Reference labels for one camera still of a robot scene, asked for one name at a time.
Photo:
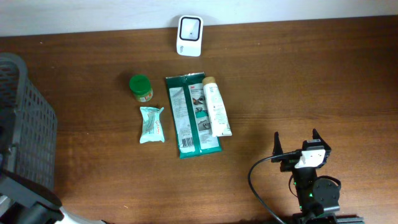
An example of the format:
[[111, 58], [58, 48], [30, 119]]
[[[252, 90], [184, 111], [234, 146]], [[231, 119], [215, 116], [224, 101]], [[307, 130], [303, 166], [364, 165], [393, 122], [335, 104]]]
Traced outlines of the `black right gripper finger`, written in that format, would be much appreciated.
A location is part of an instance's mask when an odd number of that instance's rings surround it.
[[319, 139], [322, 146], [324, 146], [326, 151], [331, 151], [331, 147], [326, 143], [326, 141], [320, 136], [318, 131], [316, 129], [312, 130], [312, 138], [313, 139]]
[[272, 151], [271, 162], [280, 162], [281, 158], [279, 156], [283, 155], [282, 146], [279, 139], [279, 133], [274, 133], [274, 147]]

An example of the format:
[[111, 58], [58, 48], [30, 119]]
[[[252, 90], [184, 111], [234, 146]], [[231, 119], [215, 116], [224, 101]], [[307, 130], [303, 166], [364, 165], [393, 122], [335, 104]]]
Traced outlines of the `white tube with tan cap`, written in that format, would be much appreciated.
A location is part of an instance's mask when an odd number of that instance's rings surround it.
[[202, 81], [213, 137], [232, 136], [224, 102], [214, 77]]

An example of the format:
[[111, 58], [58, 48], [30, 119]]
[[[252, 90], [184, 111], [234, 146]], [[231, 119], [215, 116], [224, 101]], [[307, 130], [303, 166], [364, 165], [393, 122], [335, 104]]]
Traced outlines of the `dark green 3M package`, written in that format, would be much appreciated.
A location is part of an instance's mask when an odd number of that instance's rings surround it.
[[201, 72], [165, 79], [181, 159], [222, 151], [220, 140], [211, 133], [204, 78]]

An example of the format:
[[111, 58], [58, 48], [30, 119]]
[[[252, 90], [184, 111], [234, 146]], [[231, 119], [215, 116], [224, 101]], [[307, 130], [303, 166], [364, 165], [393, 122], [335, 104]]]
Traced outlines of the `mint green wipes packet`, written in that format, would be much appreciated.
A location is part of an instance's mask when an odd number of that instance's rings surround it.
[[143, 118], [142, 134], [139, 142], [165, 142], [164, 132], [160, 122], [160, 115], [164, 108], [140, 107]]

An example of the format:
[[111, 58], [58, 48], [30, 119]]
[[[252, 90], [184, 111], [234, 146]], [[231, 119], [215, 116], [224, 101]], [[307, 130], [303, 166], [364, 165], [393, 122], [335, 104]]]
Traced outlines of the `green lid jar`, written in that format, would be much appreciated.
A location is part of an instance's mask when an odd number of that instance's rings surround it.
[[152, 85], [145, 75], [134, 75], [129, 81], [129, 87], [134, 97], [139, 102], [148, 102], [153, 97]]

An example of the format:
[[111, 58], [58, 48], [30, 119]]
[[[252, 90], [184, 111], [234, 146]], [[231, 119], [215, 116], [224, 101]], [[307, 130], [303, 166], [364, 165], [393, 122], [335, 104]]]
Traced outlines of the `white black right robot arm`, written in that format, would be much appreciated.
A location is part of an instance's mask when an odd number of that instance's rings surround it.
[[274, 133], [272, 162], [280, 163], [281, 172], [291, 172], [300, 213], [292, 216], [293, 223], [364, 223], [364, 218], [338, 217], [341, 182], [327, 175], [317, 175], [331, 153], [331, 147], [312, 130], [312, 138], [305, 140], [300, 149], [284, 152], [279, 133]]

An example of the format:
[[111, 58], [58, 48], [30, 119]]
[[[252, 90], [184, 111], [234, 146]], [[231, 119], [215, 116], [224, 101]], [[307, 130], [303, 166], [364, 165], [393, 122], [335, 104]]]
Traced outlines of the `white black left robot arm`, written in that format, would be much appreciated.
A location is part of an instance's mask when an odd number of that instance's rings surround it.
[[51, 190], [4, 169], [1, 170], [1, 195], [9, 202], [1, 207], [4, 224], [108, 224], [66, 211]]

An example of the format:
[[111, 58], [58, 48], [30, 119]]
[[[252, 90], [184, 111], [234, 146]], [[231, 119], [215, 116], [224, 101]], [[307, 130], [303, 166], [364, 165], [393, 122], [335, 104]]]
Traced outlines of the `white barcode scanner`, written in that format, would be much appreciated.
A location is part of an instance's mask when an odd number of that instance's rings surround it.
[[178, 20], [177, 53], [187, 57], [199, 57], [203, 36], [203, 19], [184, 15]]

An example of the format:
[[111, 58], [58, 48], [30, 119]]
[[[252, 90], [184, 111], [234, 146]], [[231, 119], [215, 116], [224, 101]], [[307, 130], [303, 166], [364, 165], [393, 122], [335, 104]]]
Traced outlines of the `grey plastic mesh basket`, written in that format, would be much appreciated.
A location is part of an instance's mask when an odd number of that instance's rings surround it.
[[25, 61], [1, 54], [1, 166], [54, 189], [57, 117], [29, 80]]

